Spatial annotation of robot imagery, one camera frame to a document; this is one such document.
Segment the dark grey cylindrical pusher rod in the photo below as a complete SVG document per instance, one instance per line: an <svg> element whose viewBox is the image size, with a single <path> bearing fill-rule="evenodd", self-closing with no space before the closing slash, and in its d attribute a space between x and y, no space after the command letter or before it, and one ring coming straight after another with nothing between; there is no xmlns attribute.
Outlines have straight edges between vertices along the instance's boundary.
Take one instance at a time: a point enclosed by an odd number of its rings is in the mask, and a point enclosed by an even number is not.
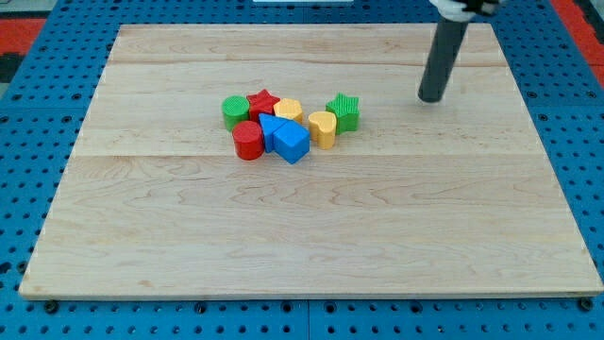
<svg viewBox="0 0 604 340"><path fill-rule="evenodd" d="M418 97L423 102L442 100L468 25L468 22L455 22L445 17L437 24L418 89Z"/></svg>

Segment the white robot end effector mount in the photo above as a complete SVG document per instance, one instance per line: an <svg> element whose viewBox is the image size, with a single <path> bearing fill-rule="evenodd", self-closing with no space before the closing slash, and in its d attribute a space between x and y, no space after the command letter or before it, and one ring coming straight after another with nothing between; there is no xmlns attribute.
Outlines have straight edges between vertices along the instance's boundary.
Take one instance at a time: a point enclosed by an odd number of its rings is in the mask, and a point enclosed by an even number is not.
<svg viewBox="0 0 604 340"><path fill-rule="evenodd" d="M493 16L505 0L428 0L448 21L469 22L475 16Z"/></svg>

